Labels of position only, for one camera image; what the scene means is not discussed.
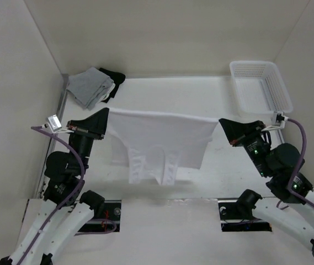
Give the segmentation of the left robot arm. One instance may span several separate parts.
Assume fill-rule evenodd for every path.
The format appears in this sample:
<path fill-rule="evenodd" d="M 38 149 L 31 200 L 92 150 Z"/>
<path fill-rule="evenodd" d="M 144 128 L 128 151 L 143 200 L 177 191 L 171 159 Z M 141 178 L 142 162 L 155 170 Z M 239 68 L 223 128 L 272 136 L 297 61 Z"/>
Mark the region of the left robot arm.
<path fill-rule="evenodd" d="M 55 151 L 46 159 L 49 183 L 36 219 L 24 240 L 0 264 L 55 264 L 63 249 L 89 220 L 104 214 L 105 199 L 92 190 L 81 192 L 93 144 L 107 130 L 109 108 L 62 127 L 56 115 L 32 130 L 63 144 L 68 152 Z"/>

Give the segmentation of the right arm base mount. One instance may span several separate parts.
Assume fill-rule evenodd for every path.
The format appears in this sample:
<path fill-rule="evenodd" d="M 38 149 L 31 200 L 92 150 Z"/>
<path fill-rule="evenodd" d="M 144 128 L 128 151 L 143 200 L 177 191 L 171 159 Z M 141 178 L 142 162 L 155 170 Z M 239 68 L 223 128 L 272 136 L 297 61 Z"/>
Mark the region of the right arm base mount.
<path fill-rule="evenodd" d="M 256 218 L 252 210 L 263 197 L 253 190 L 246 189 L 236 199 L 218 201 L 222 232 L 272 232 L 270 223 Z"/>

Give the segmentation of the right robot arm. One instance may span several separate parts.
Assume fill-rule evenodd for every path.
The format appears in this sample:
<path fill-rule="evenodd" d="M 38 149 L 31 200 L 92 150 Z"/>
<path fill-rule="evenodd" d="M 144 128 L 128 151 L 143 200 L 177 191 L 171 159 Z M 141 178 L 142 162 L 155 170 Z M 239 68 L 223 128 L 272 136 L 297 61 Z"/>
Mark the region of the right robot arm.
<path fill-rule="evenodd" d="M 288 143 L 272 148 L 270 132 L 284 128 L 287 122 L 299 127 L 301 150 Z M 274 225 L 305 246 L 314 257 L 314 187 L 300 173 L 307 145 L 304 127 L 282 113 L 275 114 L 270 126 L 260 120 L 240 123 L 222 118 L 219 123 L 229 144 L 244 148 L 260 176 L 269 178 L 265 185 L 271 193 L 301 217 L 286 215 L 285 211 L 268 205 L 260 194 L 250 189 L 236 200 L 237 214 L 248 221 L 260 219 Z"/>

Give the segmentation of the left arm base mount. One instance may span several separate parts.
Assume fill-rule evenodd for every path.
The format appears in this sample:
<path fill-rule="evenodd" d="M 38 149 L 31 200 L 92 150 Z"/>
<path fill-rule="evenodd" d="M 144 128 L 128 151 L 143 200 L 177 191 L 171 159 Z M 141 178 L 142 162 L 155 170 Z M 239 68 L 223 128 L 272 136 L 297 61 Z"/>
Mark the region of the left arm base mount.
<path fill-rule="evenodd" d="M 84 224 L 79 234 L 108 234 L 120 231 L 121 200 L 107 200 L 103 209 Z"/>

